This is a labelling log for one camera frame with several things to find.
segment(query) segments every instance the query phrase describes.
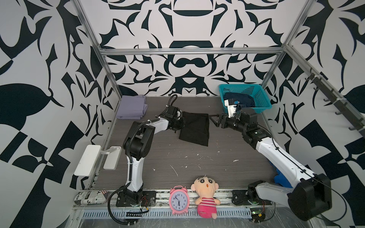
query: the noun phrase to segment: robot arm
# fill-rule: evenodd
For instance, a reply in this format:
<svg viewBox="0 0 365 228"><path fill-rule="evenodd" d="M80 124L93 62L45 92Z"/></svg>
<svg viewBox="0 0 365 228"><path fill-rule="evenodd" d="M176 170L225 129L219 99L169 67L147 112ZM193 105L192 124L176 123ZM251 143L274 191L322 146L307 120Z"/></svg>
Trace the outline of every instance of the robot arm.
<svg viewBox="0 0 365 228"><path fill-rule="evenodd" d="M326 187L330 187L331 182L326 175L316 175L281 148L269 132L258 127L257 114L253 109L243 108L237 111L237 103L232 99L226 100L225 105L228 114L212 115L218 117L217 121L212 116L210 119L217 127L222 124L222 128L229 127L241 132L243 139L269 159L293 187L284 188L257 181L248 186L249 201L270 200L279 203L289 207L304 221L331 209L331 189Z"/></svg>
<svg viewBox="0 0 365 228"><path fill-rule="evenodd" d="M126 185L129 184L124 190L124 195L126 201L131 205L139 204L142 198L143 162L150 151L153 135L167 129L176 131L184 127L181 110L170 105L170 101L166 109L156 119L147 122L134 121L124 139L123 149L126 151L128 160Z"/></svg>

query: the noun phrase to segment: black cable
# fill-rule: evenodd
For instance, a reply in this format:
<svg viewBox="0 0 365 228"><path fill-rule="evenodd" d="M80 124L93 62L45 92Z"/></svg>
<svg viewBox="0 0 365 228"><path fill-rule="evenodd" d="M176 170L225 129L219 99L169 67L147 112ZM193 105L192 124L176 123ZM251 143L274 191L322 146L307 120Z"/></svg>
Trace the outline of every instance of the black cable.
<svg viewBox="0 0 365 228"><path fill-rule="evenodd" d="M272 219L274 217L274 215L275 215L275 212L276 212L276 203L274 202L274 213L273 213L273 215L269 219L265 219L262 222L266 222L266 221L269 221L270 219Z"/></svg>
<svg viewBox="0 0 365 228"><path fill-rule="evenodd" d="M169 100L169 105L172 105L175 101L176 101L176 99L177 99L177 95L176 94L174 94L174 95L172 95L171 97L170 97L170 100Z"/></svg>
<svg viewBox="0 0 365 228"><path fill-rule="evenodd" d="M120 187L119 189L117 189L116 191L114 191L112 194L110 194L110 196L109 196L109 199L108 199L108 212L109 212L109 215L110 215L110 217L112 218L112 220L114 220L116 223L119 223L119 224L121 224L121 225L134 225L134 224L136 224L137 223L137 221L134 221L134 223L131 223L131 222L123 222L123 221L120 221L120 220L118 220L116 217L114 217L114 215L113 215L113 213L112 213L112 211L111 211L111 209L110 209L110 200L111 200L111 198L114 196L114 194L116 194L116 193L119 193L119 192L121 192L121 191L123 191L125 188L127 188L128 186L130 185L130 183L128 183L127 185L125 185L125 186L122 186L122 187ZM145 213L147 213L149 210L148 210L148 208L147 208L147 210L146 211L142 211L142 209L141 209L141 212L127 212L127 214L129 213L131 216L136 216L136 215L141 215L141 214L145 214Z"/></svg>
<svg viewBox="0 0 365 228"><path fill-rule="evenodd" d="M275 145L275 142L274 142L274 137L272 136L273 134L269 131L269 130L267 130L270 134L271 134L271 139L272 139L272 141L273 141L273 144L274 144L274 146L275 146L275 148L276 148L276 150L278 150L282 155L284 155L285 156L285 154L283 154L280 150L279 150L279 148L278 147L276 147L276 145ZM338 220L341 220L345 215L346 215L346 213L347 213L347 203L346 203L346 200L345 200L345 198L340 194L340 193L338 193L336 190L334 190L333 188L331 188L330 186L328 186L328 185L326 185L326 184L324 184L324 183L322 183L322 182L320 182L319 180L316 180L316 179L314 179L312 176L310 176L305 170L303 170L300 166L298 166L294 161L292 161L290 158L288 158L287 156L285 156L287 159L289 159L292 163L294 163L302 172L304 172L305 174L307 174L310 178L312 178L313 180L315 180L315 181L317 181L318 183L321 183L321 184L323 184L324 186L326 186L327 188L329 188L329 189L331 189L332 191L334 191L335 193L337 193L340 197L341 197L341 199L343 200L343 202L344 202L344 204L345 204L345 212L343 213L343 215L339 218L339 219L335 219L335 220L329 220L329 221L331 221L331 222L336 222L336 221L338 221Z"/></svg>
<svg viewBox="0 0 365 228"><path fill-rule="evenodd" d="M119 223L121 225L134 225L136 224L136 221L134 223L130 223L130 222L123 222L123 221L119 221L116 217L114 217L112 210L110 209L110 200L112 199L113 195L115 193L118 193L120 191L123 191L124 189L126 189L128 186L130 185L130 183L126 184L125 186L120 187L119 189L115 190L112 194L110 194L109 199L108 199L108 212L110 217L112 218L112 220L114 220L116 223Z"/></svg>
<svg viewBox="0 0 365 228"><path fill-rule="evenodd" d="M133 164L132 164L132 156L131 156L131 146L132 146L132 142L133 142L133 139L135 138L135 136L137 135L137 133L138 133L138 131L139 131L139 129L143 126L143 125L145 125L145 124L148 124L148 123L150 123L149 121L147 121L147 122L142 122L142 123L140 123L138 126L137 126L137 128L134 130L134 132L133 132L133 136L131 137L131 139L129 140L129 143L128 143L128 146L127 146L127 149L126 149L126 154L127 154L127 156L128 156L128 158L129 158L129 178L128 178L128 180L129 181L132 181L132 167L133 167Z"/></svg>
<svg viewBox="0 0 365 228"><path fill-rule="evenodd" d="M238 197L238 195L237 194L232 195L232 199ZM246 201L248 201L248 199L235 202L234 204L241 204L241 203L246 202Z"/></svg>
<svg viewBox="0 0 365 228"><path fill-rule="evenodd" d="M171 97L170 97L170 99L169 99L169 102L167 103L167 106L166 106L166 108L165 108L165 110L163 111L163 112L161 112L160 113L160 115L158 115L158 116L162 116L162 114L164 114L166 111L167 111L167 109L168 109L168 107L170 106L170 105L172 105L175 101L176 101L176 99L177 99L177 95L176 94L174 94L174 95L172 95Z"/></svg>

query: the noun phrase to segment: dark blue cloth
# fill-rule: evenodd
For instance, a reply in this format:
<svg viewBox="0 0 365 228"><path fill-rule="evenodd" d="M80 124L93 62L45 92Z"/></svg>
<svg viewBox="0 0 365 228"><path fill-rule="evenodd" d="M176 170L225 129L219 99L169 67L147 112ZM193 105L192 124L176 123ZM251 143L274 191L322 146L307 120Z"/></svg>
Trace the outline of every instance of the dark blue cloth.
<svg viewBox="0 0 365 228"><path fill-rule="evenodd" d="M239 101L239 106L241 108L253 108L255 107L255 100L252 96L243 93L225 93L224 100L234 99Z"/></svg>

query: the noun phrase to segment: black cloth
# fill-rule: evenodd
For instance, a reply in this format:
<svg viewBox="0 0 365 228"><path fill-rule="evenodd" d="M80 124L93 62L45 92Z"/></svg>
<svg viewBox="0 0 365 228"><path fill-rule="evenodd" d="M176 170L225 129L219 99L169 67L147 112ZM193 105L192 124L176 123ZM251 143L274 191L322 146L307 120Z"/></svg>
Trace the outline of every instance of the black cloth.
<svg viewBox="0 0 365 228"><path fill-rule="evenodd" d="M179 139L208 146L209 139L209 115L205 113L182 112L185 126L180 131Z"/></svg>
<svg viewBox="0 0 365 228"><path fill-rule="evenodd" d="M241 108L254 108L255 107L255 99L243 93L225 93L224 100L234 99L235 101L239 101L239 106Z"/></svg>

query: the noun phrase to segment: white plastic bracket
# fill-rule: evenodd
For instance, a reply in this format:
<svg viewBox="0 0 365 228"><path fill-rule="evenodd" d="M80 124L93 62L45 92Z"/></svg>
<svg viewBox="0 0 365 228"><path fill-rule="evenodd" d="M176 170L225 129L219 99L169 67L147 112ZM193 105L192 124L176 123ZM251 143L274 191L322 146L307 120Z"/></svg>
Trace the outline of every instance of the white plastic bracket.
<svg viewBox="0 0 365 228"><path fill-rule="evenodd" d="M107 156L107 159L105 160L103 167L104 169L106 170L116 169L116 165L119 161L121 150L122 148L120 146L111 146L110 149L107 150L109 154Z"/></svg>
<svg viewBox="0 0 365 228"><path fill-rule="evenodd" d="M236 109L237 109L237 105L229 105L228 100L224 100L224 105L227 107L228 109L228 117L231 118L234 116L234 114L236 113Z"/></svg>
<svg viewBox="0 0 365 228"><path fill-rule="evenodd" d="M99 154L108 155L104 163L104 169L115 170L121 150L122 148L120 146L112 146L110 149L103 151L100 145L88 145L76 167L74 175L89 177Z"/></svg>

